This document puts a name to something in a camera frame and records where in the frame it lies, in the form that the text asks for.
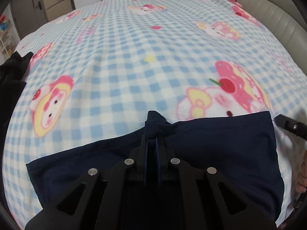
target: navy blue shorts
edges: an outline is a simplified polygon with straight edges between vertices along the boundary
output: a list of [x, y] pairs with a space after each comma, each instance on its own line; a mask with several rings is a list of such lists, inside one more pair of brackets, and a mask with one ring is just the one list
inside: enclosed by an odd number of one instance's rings
[[215, 167], [233, 185], [277, 220], [284, 194], [276, 139], [270, 113], [237, 117], [201, 118], [168, 123], [155, 111], [148, 112], [145, 126], [133, 133], [101, 140], [27, 164], [30, 180], [42, 207], [90, 168], [112, 168], [140, 146], [145, 134], [150, 141], [162, 134], [164, 144], [192, 167]]

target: metal pin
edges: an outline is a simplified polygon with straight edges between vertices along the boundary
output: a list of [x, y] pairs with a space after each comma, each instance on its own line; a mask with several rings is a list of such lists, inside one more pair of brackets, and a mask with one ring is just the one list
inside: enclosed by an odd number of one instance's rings
[[98, 173], [98, 170], [95, 168], [91, 168], [88, 170], [89, 175], [96, 175]]
[[179, 164], [180, 163], [180, 160], [178, 158], [172, 158], [171, 159], [171, 163], [172, 164]]
[[216, 168], [213, 167], [209, 167], [207, 168], [207, 172], [211, 175], [214, 175], [216, 173]]
[[131, 165], [133, 163], [134, 163], [133, 159], [128, 158], [128, 159], [125, 160], [125, 164], [127, 164], [127, 165]]

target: blue and white checkered blanket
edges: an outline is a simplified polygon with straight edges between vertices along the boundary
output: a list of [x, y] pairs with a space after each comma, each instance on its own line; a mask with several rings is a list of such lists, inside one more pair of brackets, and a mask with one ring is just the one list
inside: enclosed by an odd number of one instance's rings
[[[42, 209], [26, 163], [135, 131], [148, 110], [171, 123], [263, 110], [306, 116], [307, 77], [269, 30], [225, 0], [106, 0], [42, 26], [17, 51], [35, 53], [2, 167], [21, 228]], [[280, 224], [305, 143], [277, 128], [276, 138]]]

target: triangular cutout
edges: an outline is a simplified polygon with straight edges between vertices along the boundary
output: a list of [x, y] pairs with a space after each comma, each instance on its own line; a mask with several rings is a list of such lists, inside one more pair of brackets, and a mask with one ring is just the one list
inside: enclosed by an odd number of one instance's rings
[[73, 215], [85, 190], [85, 183], [81, 183], [56, 208], [66, 214]]
[[246, 205], [224, 183], [219, 183], [229, 214], [234, 215], [246, 209]]

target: pink heart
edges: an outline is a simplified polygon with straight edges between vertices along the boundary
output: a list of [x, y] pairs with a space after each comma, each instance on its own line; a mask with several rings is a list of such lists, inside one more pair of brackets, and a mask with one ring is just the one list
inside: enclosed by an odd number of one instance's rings
[[161, 26], [151, 26], [152, 29], [159, 30]]

